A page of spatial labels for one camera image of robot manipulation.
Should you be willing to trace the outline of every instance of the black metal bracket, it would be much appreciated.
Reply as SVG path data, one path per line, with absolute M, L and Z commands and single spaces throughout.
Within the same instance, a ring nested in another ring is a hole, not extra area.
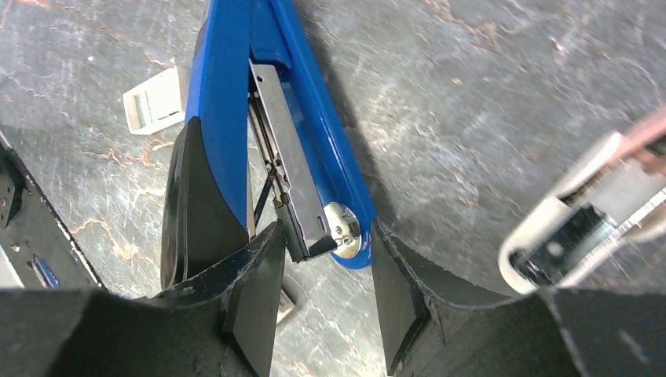
M 0 246 L 24 287 L 104 289 L 19 156 L 0 145 Z

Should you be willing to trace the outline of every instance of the gray marble surface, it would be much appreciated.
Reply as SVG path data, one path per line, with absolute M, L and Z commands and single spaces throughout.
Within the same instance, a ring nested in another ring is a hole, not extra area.
M 662 102 L 661 0 L 296 4 L 381 219 L 496 291 L 509 292 L 496 251 L 521 216 L 594 139 Z M 205 7 L 0 0 L 0 127 L 121 295 L 159 290 L 180 127 L 130 135 L 120 97 L 190 67 Z M 665 251 L 630 247 L 586 284 L 664 285 Z M 369 270 L 322 258 L 288 265 L 284 286 L 298 308 L 278 327 L 274 375 L 384 373 Z

